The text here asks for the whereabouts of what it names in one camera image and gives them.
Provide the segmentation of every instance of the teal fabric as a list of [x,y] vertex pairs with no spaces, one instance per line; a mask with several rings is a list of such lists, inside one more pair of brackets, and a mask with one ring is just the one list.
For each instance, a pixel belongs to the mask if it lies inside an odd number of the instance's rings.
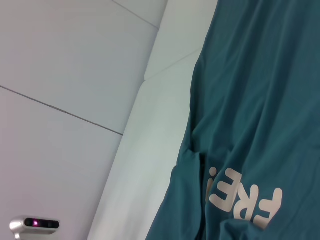
[[320,238],[319,24],[319,0],[219,0],[147,240]]

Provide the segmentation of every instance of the teal t-shirt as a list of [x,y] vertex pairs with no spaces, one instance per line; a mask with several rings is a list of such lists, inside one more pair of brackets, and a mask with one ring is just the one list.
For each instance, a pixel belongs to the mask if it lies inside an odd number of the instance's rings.
[[320,239],[319,163],[320,1],[219,0],[147,240]]

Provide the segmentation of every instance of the silver device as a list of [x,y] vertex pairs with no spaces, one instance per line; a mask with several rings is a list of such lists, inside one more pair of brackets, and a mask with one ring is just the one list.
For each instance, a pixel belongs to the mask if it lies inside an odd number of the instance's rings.
[[36,240],[54,234],[60,222],[49,218],[19,216],[10,222],[9,227],[16,240]]

